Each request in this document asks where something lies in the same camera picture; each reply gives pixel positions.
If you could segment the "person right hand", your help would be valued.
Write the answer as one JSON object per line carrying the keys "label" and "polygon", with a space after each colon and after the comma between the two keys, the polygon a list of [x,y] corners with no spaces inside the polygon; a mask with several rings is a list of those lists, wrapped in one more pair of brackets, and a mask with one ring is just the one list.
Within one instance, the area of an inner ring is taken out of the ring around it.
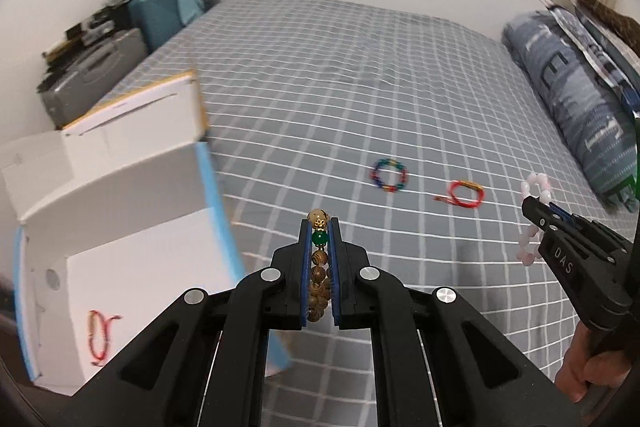
{"label": "person right hand", "polygon": [[618,388],[631,370],[631,361],[623,351],[591,354],[592,332],[579,322],[572,342],[564,355],[563,364],[555,376],[555,386],[570,401],[584,399],[588,385]]}

